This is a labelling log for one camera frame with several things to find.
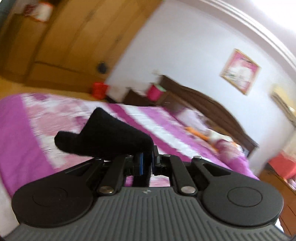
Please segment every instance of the nightstand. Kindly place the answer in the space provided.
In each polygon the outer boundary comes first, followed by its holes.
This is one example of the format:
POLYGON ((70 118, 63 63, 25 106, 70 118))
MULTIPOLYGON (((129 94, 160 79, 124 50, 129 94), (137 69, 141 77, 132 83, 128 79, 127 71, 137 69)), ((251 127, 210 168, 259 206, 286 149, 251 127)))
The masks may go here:
POLYGON ((122 103, 134 106, 156 106, 156 104, 149 100, 143 92, 133 90, 132 88, 129 88, 122 103))
POLYGON ((296 191, 294 191, 268 164, 260 174, 260 180, 274 186, 284 198, 280 222, 286 234, 296 235, 296 191))

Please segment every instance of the wooden floor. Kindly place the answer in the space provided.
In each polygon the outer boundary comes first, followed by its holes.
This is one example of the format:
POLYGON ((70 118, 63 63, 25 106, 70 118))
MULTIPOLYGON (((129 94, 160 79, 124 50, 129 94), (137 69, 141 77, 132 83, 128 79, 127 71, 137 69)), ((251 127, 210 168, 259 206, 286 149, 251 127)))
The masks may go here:
POLYGON ((18 93, 37 93, 37 92, 50 93, 50 94, 63 95, 63 96, 80 98, 85 100, 97 101, 97 99, 95 99, 94 97, 92 97, 90 94, 87 94, 87 93, 28 87, 20 83, 15 83, 15 82, 6 80, 2 76, 0 76, 0 99, 9 95, 18 94, 18 93))

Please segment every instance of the metal pin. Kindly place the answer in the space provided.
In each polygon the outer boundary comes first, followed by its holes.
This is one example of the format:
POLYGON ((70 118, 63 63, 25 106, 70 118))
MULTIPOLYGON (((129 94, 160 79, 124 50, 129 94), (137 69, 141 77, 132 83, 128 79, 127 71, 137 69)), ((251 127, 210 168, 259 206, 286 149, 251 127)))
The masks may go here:
POLYGON ((181 188, 181 192, 185 194, 195 193, 196 189, 192 186, 185 186, 181 188))
POLYGON ((99 192, 103 194, 111 194, 114 192, 114 189, 109 186, 103 186, 103 187, 100 187, 99 192))

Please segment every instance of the air conditioner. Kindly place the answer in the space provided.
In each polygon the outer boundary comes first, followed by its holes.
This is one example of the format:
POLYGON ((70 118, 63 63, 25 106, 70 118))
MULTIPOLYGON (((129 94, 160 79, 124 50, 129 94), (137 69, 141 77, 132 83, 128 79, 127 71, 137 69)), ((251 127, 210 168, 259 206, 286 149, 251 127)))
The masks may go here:
POLYGON ((284 111, 287 118, 296 127, 296 104, 288 97, 286 92, 279 86, 275 86, 272 92, 273 100, 284 111))

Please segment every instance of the picture frame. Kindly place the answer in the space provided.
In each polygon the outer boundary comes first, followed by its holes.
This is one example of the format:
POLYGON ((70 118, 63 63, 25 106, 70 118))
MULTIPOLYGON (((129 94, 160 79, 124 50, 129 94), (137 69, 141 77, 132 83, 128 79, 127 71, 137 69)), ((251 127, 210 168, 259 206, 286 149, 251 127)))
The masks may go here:
POLYGON ((240 50, 234 49, 220 76, 244 95, 247 95, 251 90, 260 69, 260 66, 250 57, 240 50))

